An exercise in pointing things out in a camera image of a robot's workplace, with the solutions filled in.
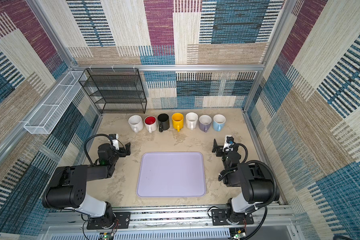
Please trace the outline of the cream upside-down mug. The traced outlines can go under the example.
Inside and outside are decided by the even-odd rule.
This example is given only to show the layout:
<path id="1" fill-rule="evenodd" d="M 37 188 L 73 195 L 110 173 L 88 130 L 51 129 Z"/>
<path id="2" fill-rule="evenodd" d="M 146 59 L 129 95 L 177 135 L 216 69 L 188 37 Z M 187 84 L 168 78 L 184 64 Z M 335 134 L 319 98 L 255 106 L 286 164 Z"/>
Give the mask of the cream upside-down mug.
<path id="1" fill-rule="evenodd" d="M 131 127 L 131 129 L 135 132 L 135 133 L 139 133 L 140 131 L 142 131 L 144 129 L 144 123 L 143 120 L 141 118 L 141 116 L 139 115 L 133 115 L 128 119 L 128 123 Z"/>

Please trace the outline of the light blue ceramic mug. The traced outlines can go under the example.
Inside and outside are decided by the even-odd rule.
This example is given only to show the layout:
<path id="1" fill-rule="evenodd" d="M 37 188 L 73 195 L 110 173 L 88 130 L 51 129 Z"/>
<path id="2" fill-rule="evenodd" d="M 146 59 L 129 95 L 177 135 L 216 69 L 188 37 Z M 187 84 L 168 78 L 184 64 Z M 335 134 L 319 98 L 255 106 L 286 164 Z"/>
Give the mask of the light blue ceramic mug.
<path id="1" fill-rule="evenodd" d="M 213 117 L 213 129 L 217 132 L 220 132 L 223 127 L 225 126 L 226 123 L 226 117 L 221 115 L 221 114 L 217 114 L 214 115 Z"/>

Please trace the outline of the lavender ceramic mug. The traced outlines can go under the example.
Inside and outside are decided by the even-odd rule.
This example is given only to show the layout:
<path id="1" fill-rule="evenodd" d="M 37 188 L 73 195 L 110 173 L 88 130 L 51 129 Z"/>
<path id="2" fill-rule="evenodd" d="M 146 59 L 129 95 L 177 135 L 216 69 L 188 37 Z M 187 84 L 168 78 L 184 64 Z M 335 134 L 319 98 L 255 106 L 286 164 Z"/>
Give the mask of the lavender ceramic mug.
<path id="1" fill-rule="evenodd" d="M 207 132 L 212 124 L 212 118 L 209 115 L 202 115 L 199 117 L 199 129 L 203 132 Z"/>

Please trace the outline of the white upside-down mug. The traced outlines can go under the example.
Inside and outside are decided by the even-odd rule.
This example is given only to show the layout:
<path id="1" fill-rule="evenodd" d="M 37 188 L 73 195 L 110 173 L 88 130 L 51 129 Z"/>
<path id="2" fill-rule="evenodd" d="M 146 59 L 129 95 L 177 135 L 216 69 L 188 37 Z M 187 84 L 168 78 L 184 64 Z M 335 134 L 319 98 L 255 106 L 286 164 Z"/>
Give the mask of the white upside-down mug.
<path id="1" fill-rule="evenodd" d="M 153 133 L 158 128 L 158 121 L 155 116 L 147 116 L 144 123 L 149 133 Z"/>

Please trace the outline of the white faceted ceramic mug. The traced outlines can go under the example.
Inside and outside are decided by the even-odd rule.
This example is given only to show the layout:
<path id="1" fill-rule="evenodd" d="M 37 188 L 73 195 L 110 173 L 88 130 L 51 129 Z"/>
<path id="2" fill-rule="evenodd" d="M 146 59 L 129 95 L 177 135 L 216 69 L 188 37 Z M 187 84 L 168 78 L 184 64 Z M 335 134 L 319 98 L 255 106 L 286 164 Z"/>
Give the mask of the white faceted ceramic mug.
<path id="1" fill-rule="evenodd" d="M 189 130 L 195 130 L 198 125 L 199 116 L 196 113 L 190 112 L 186 114 L 186 124 Z"/>

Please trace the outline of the black ceramic mug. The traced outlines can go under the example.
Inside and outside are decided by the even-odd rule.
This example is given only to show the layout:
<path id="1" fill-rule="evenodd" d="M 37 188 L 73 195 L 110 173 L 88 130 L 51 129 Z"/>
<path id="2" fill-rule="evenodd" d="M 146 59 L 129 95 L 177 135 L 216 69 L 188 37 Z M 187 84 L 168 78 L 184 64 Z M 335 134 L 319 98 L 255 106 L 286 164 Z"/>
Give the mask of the black ceramic mug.
<path id="1" fill-rule="evenodd" d="M 167 114 L 160 114 L 158 115 L 157 119 L 160 133 L 167 131 L 170 128 L 170 120 Z"/>

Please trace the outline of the yellow ceramic mug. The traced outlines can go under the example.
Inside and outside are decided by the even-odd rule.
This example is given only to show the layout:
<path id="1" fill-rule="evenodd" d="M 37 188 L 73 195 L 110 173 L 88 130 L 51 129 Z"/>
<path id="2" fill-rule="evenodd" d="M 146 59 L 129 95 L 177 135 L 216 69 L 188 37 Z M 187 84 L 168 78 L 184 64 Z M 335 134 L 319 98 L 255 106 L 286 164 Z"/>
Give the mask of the yellow ceramic mug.
<path id="1" fill-rule="evenodd" d="M 178 132 L 184 127 L 184 116 L 181 113 L 172 115 L 173 128 Z"/>

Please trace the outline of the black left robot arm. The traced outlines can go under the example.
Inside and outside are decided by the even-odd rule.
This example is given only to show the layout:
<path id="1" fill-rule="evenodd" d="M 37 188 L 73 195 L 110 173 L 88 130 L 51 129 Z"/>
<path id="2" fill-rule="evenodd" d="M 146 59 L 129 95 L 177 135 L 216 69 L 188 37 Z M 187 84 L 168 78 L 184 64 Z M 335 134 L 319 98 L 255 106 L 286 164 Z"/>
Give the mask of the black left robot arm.
<path id="1" fill-rule="evenodd" d="M 129 212 L 115 213 L 109 202 L 90 196 L 87 182 L 108 179 L 113 176 L 119 158 L 131 154 L 131 143 L 121 144 L 116 134 L 105 136 L 109 142 L 98 147 L 99 158 L 90 160 L 88 165 L 64 166 L 56 168 L 46 187 L 42 204 L 47 209 L 71 210 L 88 216 L 88 230 L 127 229 Z"/>

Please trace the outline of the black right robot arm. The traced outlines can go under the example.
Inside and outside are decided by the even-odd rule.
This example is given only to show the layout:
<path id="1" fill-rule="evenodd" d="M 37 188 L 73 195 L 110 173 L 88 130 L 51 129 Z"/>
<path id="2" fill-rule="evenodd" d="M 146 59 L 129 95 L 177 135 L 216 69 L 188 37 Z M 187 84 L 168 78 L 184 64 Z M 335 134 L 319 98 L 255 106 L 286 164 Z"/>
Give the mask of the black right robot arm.
<path id="1" fill-rule="evenodd" d="M 236 143 L 232 136 L 226 136 L 223 145 L 214 140 L 212 152 L 222 158 L 224 165 L 218 181 L 227 187 L 241 188 L 241 193 L 230 198 L 224 208 L 211 207 L 207 210 L 213 225 L 252 225 L 253 213 L 280 197 L 275 174 L 265 163 L 249 161 L 247 147 Z"/>

